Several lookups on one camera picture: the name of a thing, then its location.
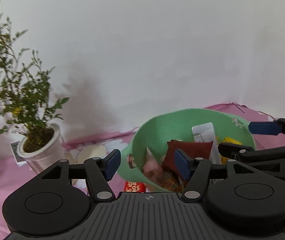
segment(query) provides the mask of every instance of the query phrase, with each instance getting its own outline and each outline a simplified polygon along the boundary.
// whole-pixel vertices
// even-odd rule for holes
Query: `blue gripper pad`
[[[252,134],[278,135],[281,127],[276,122],[251,122],[248,126]]]
[[[119,168],[121,162],[120,151],[113,150],[104,158],[104,161],[107,161],[107,168],[106,171],[102,172],[102,174],[105,177],[106,181],[110,181]]]
[[[183,150],[181,149],[175,150],[175,155],[174,155],[175,165],[178,171],[180,172],[182,178],[184,180],[190,180],[193,172],[189,170],[188,161],[191,160],[191,158],[189,158],[188,160],[181,152],[183,152]]]

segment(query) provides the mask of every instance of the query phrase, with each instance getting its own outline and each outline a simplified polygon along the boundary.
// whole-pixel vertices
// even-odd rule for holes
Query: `red box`
[[[124,186],[124,192],[145,192],[146,187],[141,182],[130,182],[126,181],[126,184]]]

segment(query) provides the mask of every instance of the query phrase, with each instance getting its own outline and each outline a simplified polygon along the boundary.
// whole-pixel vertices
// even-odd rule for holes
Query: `white package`
[[[213,164],[221,164],[221,158],[218,151],[218,143],[212,122],[193,126],[192,133],[195,142],[212,142],[209,159]]]

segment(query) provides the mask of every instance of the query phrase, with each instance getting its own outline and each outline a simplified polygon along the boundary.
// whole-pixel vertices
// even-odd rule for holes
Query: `card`
[[[221,158],[218,151],[218,143],[212,122],[192,127],[192,133],[195,142],[212,142],[210,160],[213,164],[221,164]]]
[[[17,153],[18,144],[19,144],[19,142],[13,142],[10,145],[11,145],[12,154],[15,157],[16,163],[19,166],[21,166],[27,162],[24,160],[24,158],[22,158],[18,155],[18,153]]]

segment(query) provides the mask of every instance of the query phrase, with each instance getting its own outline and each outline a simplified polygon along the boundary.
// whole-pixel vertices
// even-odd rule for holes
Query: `cream colored object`
[[[103,158],[106,156],[106,154],[107,149],[103,145],[89,145],[79,153],[77,163],[84,163],[85,160],[92,157]]]

